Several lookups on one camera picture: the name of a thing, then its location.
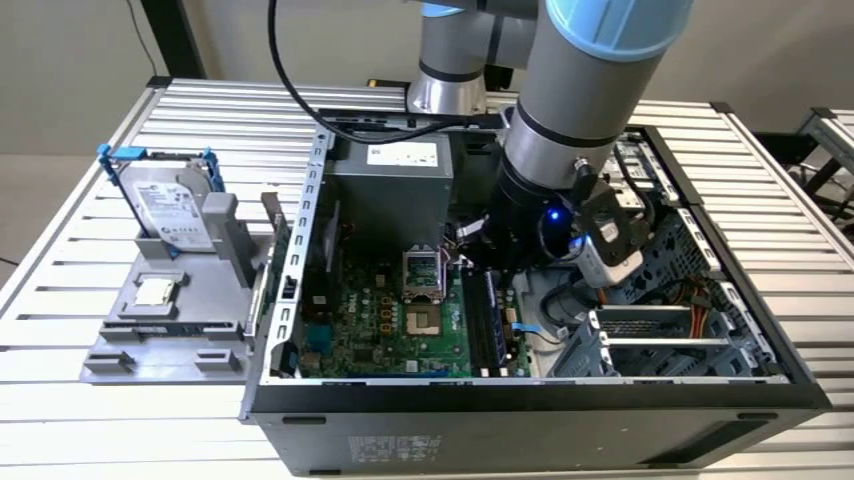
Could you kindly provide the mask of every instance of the white wall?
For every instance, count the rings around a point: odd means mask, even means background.
[[[723,100],[754,129],[796,127],[810,107],[854,107],[854,2],[696,0],[648,98]]]
[[[0,153],[93,154],[150,77],[124,0],[0,0],[0,65]]]
[[[267,1],[184,2],[209,76],[276,81]],[[417,3],[281,0],[279,8],[283,60],[297,82],[413,77]],[[792,128],[810,106],[854,108],[852,41],[854,1],[696,0],[645,97],[728,101],[754,128]],[[0,65],[0,153],[90,153],[149,77],[124,1],[0,0]]]
[[[185,0],[209,73],[276,81],[265,0]],[[299,82],[363,85],[416,73],[420,19],[400,0],[283,0],[280,49]],[[791,129],[808,107],[854,107],[854,1],[696,0],[645,97],[730,102],[752,128]]]
[[[277,81],[267,44],[267,0],[184,0],[209,76]],[[420,4],[400,0],[281,0],[279,50],[295,82],[364,85],[417,72]]]

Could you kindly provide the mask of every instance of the white label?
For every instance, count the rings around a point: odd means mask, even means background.
[[[351,436],[349,453],[356,463],[435,462],[440,435]]]
[[[162,241],[181,250],[213,248],[189,189],[162,182],[136,182],[133,188]]]
[[[368,147],[368,165],[401,167],[437,167],[439,154],[435,143],[397,142]]]
[[[613,225],[613,222],[608,222],[601,225],[599,227],[599,231],[601,232],[601,238],[604,238],[605,242],[611,242],[619,234],[619,230],[616,229],[616,225]]]

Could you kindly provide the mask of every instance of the silver metal cylinder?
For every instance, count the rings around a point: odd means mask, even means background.
[[[601,170],[611,145],[573,147],[557,143],[537,133],[516,112],[504,139],[504,154],[525,180],[552,190],[565,190],[575,181],[576,160],[585,159],[596,171]]]
[[[593,57],[563,38],[548,16],[543,17],[519,103],[540,125],[567,137],[617,135],[661,55],[633,62]]]
[[[409,110],[444,115],[476,115],[485,112],[483,75],[467,82],[445,82],[423,71],[409,85]]]
[[[595,57],[540,15],[504,142],[509,162],[527,180],[548,188],[571,188],[579,157],[601,169],[661,55],[632,62]]]
[[[536,21],[505,17],[499,17],[495,21],[500,22],[500,25],[497,35],[492,37],[491,41],[497,45],[489,45],[489,51],[493,50],[493,58],[488,63],[507,68],[524,69],[528,65],[528,56],[533,45]]]
[[[445,75],[481,72],[493,19],[476,11],[423,17],[420,63]]]

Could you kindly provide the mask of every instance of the metal table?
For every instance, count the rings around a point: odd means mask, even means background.
[[[301,91],[315,107],[403,108],[400,89]],[[489,106],[513,99],[493,95]],[[836,409],[700,473],[661,475],[852,478],[851,247],[735,115],[703,103],[641,102],[631,121],[659,128]],[[238,217],[261,232],[263,190],[275,188],[285,212],[296,207],[312,130],[277,86],[174,80],[144,91],[110,143],[166,151],[212,147],[240,199]],[[18,465],[0,477],[287,478],[260,429],[233,420],[240,386],[77,383],[136,256],[134,233],[118,193],[92,165],[0,291],[0,466]]]
[[[803,186],[811,195],[840,168],[854,173],[854,110],[814,108],[796,133],[811,136],[831,156]]]

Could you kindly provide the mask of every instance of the robotic arm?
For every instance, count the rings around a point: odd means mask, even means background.
[[[516,52],[505,58],[517,63],[531,44],[525,36],[535,31],[491,204],[483,220],[461,229],[467,256],[501,271],[529,267],[531,252],[543,244],[543,223],[568,217],[581,236],[573,242],[576,252],[563,258],[579,262],[584,276],[599,283],[591,286],[613,284],[639,264],[652,209],[645,205],[643,218],[629,219],[597,172],[682,33],[692,0],[440,3],[447,6],[428,4],[423,9],[421,73],[408,97],[420,111],[481,113],[483,66],[497,57],[501,44],[504,51]],[[487,11],[471,8],[473,3]],[[527,13],[536,6],[533,22]],[[521,17],[509,20],[507,37],[501,32],[508,20],[489,9]]]

